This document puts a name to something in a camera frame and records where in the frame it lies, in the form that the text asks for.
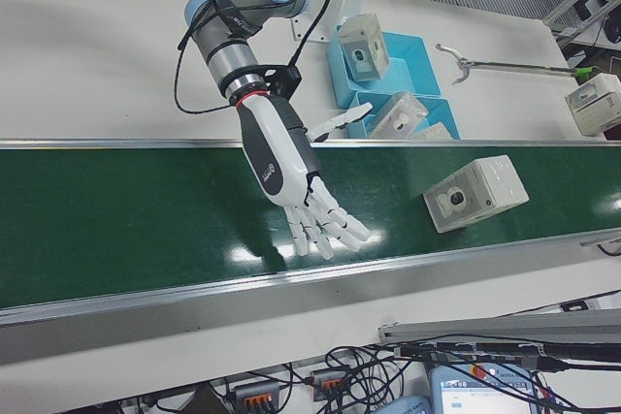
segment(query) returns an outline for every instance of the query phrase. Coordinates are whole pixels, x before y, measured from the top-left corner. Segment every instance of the table surface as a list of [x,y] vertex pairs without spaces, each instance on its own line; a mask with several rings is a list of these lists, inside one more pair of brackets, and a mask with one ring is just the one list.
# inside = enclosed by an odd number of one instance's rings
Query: table surface
[[[185,2],[0,0],[0,34],[10,38],[0,53],[0,136],[238,137],[231,111],[192,117],[172,105]],[[565,65],[539,21],[417,0],[363,0],[363,10],[376,12],[385,30],[423,37],[430,50],[440,42],[472,59]],[[252,45],[260,60],[278,63],[296,43],[289,23],[275,20]],[[458,75],[452,57],[434,50],[430,56],[463,138],[582,139],[563,101],[576,89],[573,80],[481,71],[451,86]],[[312,125],[337,114],[325,46],[308,45],[300,65],[304,80],[293,105],[303,119]],[[181,87],[189,107],[221,102],[198,53],[188,54]],[[239,303],[225,323],[215,319],[195,332],[0,366],[3,412],[56,412],[311,357],[338,344],[374,341],[377,327],[396,321],[493,316],[567,301],[618,287],[621,272],[619,261],[574,242],[481,253],[473,261],[404,276],[407,291],[398,296],[377,293],[381,286],[394,288],[394,280],[357,288],[288,287],[279,301],[299,308],[287,315],[235,321],[236,311],[248,305]],[[550,286],[560,276],[564,286]],[[509,289],[528,292],[516,300],[498,298]],[[321,307],[304,308],[318,299]]]

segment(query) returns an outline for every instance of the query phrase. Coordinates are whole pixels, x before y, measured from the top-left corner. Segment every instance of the metal frame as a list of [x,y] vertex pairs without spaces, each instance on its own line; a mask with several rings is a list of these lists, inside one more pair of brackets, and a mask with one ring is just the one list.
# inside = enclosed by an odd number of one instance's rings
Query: metal frame
[[[388,140],[328,140],[325,143],[313,143],[318,148],[339,147],[621,147],[617,141],[388,141]],[[37,148],[108,148],[108,149],[174,149],[174,148],[242,148],[241,140],[158,140],[158,139],[0,139],[2,149],[37,149]]]
[[382,343],[443,340],[467,342],[507,342],[519,338],[562,343],[621,343],[621,309],[562,312],[558,314],[512,315],[488,319],[470,319],[424,324],[395,324],[378,330]]
[[[315,144],[316,147],[417,147],[417,146],[612,146],[621,147],[621,143],[613,142],[382,142],[368,140],[336,140],[328,143]],[[0,149],[33,149],[33,148],[200,148],[222,147],[240,148],[241,142],[214,140],[0,140]],[[514,245],[544,243],[563,239],[579,239],[580,244],[596,244],[621,236],[621,228],[596,232],[586,232],[546,239],[528,239],[524,241],[481,246],[456,251],[424,254],[399,258],[379,259],[371,262],[333,266],[305,271],[288,271],[275,275],[265,275],[235,280],[206,283],[200,285],[166,288],[161,290],[126,293],[71,300],[59,303],[42,303],[27,306],[11,307],[0,310],[0,329],[7,326],[29,324],[53,319],[85,316],[90,314],[120,311],[128,309],[148,308],[149,312],[156,307],[175,305],[183,307],[185,303],[205,300],[209,297],[228,295],[240,291],[261,290],[289,285],[311,284],[320,281],[347,279],[356,275],[365,275],[383,271],[407,271],[418,267],[441,264],[472,258],[473,255],[498,251]]]
[[[573,5],[578,1],[579,0],[564,0],[543,19],[543,24],[545,24],[548,28],[554,31],[554,21],[556,21],[564,12],[573,7]],[[608,2],[603,7],[600,7],[594,14],[582,21],[575,28],[565,28],[560,31],[558,33],[558,36],[560,38],[558,41],[559,48],[566,47],[571,41],[573,41],[580,34],[582,34],[587,28],[597,23],[600,18],[603,18],[609,12],[612,12],[620,5],[621,0]]]

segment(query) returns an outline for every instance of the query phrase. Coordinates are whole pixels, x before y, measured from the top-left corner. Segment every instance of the blue plastic bin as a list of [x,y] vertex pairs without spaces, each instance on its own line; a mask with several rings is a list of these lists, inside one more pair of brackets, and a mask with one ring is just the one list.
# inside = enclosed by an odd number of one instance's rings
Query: blue plastic bin
[[[356,123],[350,123],[347,125],[347,134],[350,138],[355,140],[365,140],[368,138],[369,129],[371,127],[371,121],[376,117],[377,112],[381,107],[390,100],[393,93],[387,92],[358,92],[351,102],[351,107],[358,107],[361,104],[370,102],[373,105],[373,110],[370,114],[364,117],[362,121]],[[436,123],[443,123],[446,130],[450,133],[450,136],[454,140],[459,140],[459,131],[453,118],[453,113],[450,110],[448,101],[442,97],[430,97],[430,96],[416,96],[423,106],[429,111],[429,115],[425,118],[420,125],[414,130],[414,133],[424,130],[425,128],[435,125]]]
[[335,34],[328,47],[328,63],[337,105],[348,109],[356,92],[409,91],[416,95],[440,96],[434,69],[422,38],[403,34],[382,33],[390,65],[382,80],[356,82],[347,69],[339,35]]

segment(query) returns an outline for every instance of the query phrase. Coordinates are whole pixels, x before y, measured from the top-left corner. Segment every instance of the camera box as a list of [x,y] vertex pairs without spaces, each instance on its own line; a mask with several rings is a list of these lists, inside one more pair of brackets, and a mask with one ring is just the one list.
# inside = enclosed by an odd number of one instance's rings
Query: camera box
[[339,43],[354,81],[384,77],[390,58],[375,14],[348,18],[339,30]]
[[506,155],[472,161],[423,197],[438,233],[467,227],[529,200]]

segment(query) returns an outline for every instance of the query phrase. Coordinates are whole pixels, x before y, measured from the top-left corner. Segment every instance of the conveyor belt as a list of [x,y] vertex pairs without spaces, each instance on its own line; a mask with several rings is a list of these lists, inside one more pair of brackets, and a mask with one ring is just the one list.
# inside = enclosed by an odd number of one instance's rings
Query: conveyor belt
[[[621,151],[322,146],[326,184],[372,230],[358,253],[296,257],[238,147],[0,150],[0,308],[348,265],[621,227]],[[443,235],[421,193],[508,154],[531,197]]]

